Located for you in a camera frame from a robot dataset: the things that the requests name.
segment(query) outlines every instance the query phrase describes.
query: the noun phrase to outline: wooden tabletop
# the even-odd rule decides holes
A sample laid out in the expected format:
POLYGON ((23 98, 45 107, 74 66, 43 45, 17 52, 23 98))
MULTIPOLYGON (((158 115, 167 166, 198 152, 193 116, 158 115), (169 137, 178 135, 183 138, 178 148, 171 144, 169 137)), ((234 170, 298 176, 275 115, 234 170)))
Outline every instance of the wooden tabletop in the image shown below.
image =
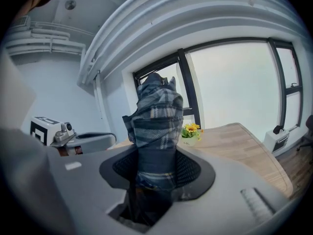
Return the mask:
MULTIPOLYGON (((293 191, 292 183, 275 157, 239 123, 205 129, 201 141, 193 147, 221 157, 244 163, 256 171, 270 184, 278 188, 287 197, 293 191)), ((115 148, 132 144, 129 140, 119 143, 115 148)))

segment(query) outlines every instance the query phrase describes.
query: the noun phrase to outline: curved white duct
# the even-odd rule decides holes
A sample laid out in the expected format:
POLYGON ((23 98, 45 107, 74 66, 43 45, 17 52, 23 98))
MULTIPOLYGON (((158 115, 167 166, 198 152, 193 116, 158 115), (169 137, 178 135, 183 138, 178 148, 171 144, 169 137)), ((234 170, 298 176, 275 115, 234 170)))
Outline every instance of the curved white duct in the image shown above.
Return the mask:
POLYGON ((179 37, 223 26, 275 29, 309 42, 287 0, 127 0, 96 34, 81 66, 78 84, 106 77, 179 37), (87 72, 91 60, 95 64, 87 72))

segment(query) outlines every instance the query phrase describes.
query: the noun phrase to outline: black mesh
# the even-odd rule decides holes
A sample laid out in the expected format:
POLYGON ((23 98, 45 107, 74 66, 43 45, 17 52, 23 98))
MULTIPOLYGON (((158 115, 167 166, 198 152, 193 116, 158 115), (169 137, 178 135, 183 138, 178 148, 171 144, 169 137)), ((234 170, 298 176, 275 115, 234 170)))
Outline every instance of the black mesh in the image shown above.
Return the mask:
POLYGON ((182 187, 199 177, 201 167, 197 162, 176 151, 176 187, 182 187))
POLYGON ((113 170, 128 181, 132 181, 138 169, 138 152, 132 152, 113 164, 113 170))
MULTIPOLYGON (((182 187, 199 177, 201 167, 197 162, 176 151, 176 187, 182 187)), ((137 174, 138 152, 132 152, 113 164, 113 170, 128 181, 132 181, 137 174)))

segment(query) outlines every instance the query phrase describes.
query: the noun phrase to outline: yellow flower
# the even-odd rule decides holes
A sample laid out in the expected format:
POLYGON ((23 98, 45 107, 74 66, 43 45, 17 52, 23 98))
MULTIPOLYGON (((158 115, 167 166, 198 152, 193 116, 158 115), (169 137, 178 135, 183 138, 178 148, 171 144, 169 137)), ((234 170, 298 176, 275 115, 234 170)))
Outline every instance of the yellow flower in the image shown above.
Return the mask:
POLYGON ((195 123, 192 123, 191 126, 194 127, 194 128, 196 128, 196 129, 199 129, 199 128, 200 128, 200 126, 197 125, 197 124, 195 124, 195 123))
POLYGON ((188 132, 194 132, 194 131, 197 130, 194 126, 189 125, 189 124, 185 125, 185 129, 186 129, 188 132))

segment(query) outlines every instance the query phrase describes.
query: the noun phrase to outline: vent grille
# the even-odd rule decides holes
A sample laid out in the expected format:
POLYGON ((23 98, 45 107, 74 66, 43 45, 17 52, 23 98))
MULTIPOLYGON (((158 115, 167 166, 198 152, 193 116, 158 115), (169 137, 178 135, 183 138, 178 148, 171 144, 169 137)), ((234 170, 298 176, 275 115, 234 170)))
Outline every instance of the vent grille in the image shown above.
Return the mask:
POLYGON ((241 191, 241 195, 259 224, 269 220, 274 215, 275 211, 255 188, 244 189, 241 191))
POLYGON ((28 16, 20 17, 11 24, 10 28, 27 26, 27 20, 28 20, 28 16))

